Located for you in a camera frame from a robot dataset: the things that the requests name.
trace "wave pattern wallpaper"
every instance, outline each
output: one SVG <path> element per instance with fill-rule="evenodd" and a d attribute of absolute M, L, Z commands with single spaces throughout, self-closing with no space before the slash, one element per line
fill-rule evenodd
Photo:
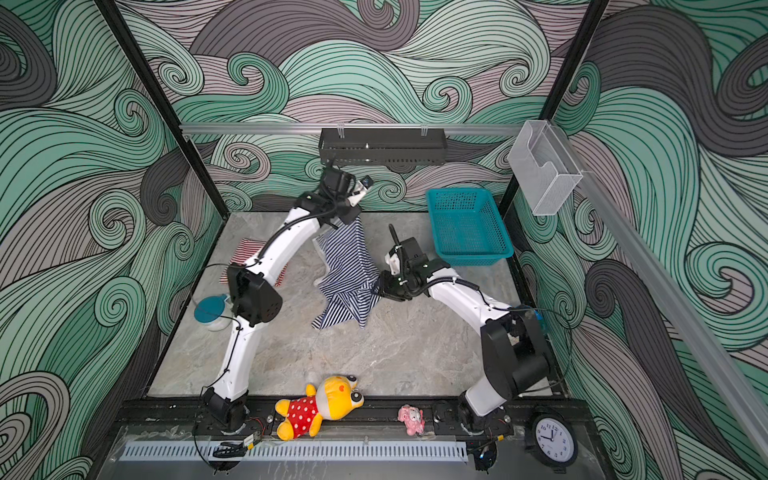
<path fill-rule="evenodd" d="M 766 400 L 767 47 L 765 1 L 609 12 L 555 118 Z M 768 478 L 589 199 L 515 209 L 515 250 L 539 306 L 569 319 L 545 314 L 618 477 Z"/>
<path fill-rule="evenodd" d="M 0 0 L 0 476 L 83 478 L 221 218 L 92 0 Z"/>
<path fill-rule="evenodd" d="M 644 3 L 622 0 L 614 10 Z M 537 118 L 588 0 L 118 0 L 182 122 L 520 124 Z M 198 135 L 231 210 L 285 210 L 322 171 L 317 136 Z M 367 210 L 429 188 L 500 197 L 513 137 L 449 139 L 449 164 L 346 167 Z"/>

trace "red polka dot outfit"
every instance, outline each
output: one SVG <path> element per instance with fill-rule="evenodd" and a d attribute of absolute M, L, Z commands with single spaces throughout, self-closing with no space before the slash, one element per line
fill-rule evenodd
<path fill-rule="evenodd" d="M 288 405 L 288 416 L 286 419 L 293 427 L 293 437 L 298 439 L 301 435 L 309 433 L 310 425 L 317 415 L 317 404 L 315 397 L 309 396 L 303 399 L 291 400 Z"/>

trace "yellow frog plush toy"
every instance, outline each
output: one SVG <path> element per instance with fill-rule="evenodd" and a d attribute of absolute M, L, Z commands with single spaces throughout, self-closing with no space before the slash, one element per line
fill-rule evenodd
<path fill-rule="evenodd" d="M 275 404 L 277 413 L 286 419 L 277 427 L 277 436 L 288 441 L 309 433 L 317 435 L 324 419 L 343 419 L 362 405 L 363 397 L 355 390 L 355 376 L 331 376 L 323 380 L 319 389 L 308 383 L 306 397 L 297 400 L 282 399 Z"/>

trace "red and white striped cloth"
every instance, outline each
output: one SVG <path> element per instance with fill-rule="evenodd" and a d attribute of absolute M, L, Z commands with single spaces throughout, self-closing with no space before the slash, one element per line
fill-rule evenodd
<path fill-rule="evenodd" d="M 264 246 L 264 242 L 261 240 L 251 240 L 249 238 L 243 238 L 240 241 L 240 245 L 237 246 L 237 250 L 235 250 L 235 254 L 232 256 L 232 260 L 230 260 L 230 263 L 234 263 L 236 265 L 245 265 L 245 261 L 251 258 L 252 256 L 259 253 L 259 250 L 261 250 L 261 247 Z M 280 286 L 283 284 L 283 279 L 286 275 L 286 269 L 283 268 L 283 271 L 280 272 L 280 275 L 277 276 L 277 282 L 275 282 L 275 286 Z M 227 270 L 225 269 L 221 273 L 221 278 L 219 279 L 221 283 L 227 283 Z"/>

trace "small pink toy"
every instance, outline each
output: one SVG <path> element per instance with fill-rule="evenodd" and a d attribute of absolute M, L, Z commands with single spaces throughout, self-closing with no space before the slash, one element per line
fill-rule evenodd
<path fill-rule="evenodd" d="M 406 423 L 406 431 L 408 432 L 408 435 L 414 435 L 415 433 L 421 435 L 424 433 L 423 417 L 423 411 L 416 407 L 411 407 L 410 405 L 403 405 L 397 413 L 397 419 L 400 422 Z"/>

